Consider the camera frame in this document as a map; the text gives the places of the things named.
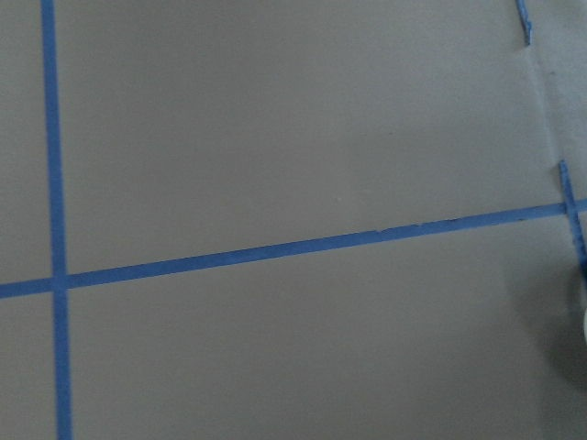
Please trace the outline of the white smiley mug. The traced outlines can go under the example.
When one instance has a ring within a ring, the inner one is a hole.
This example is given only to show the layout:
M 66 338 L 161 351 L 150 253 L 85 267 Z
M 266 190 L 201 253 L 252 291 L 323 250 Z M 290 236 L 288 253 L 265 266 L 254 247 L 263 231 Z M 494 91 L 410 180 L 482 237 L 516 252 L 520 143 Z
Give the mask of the white smiley mug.
M 587 342 L 587 310 L 585 309 L 581 319 L 581 334 L 585 343 Z

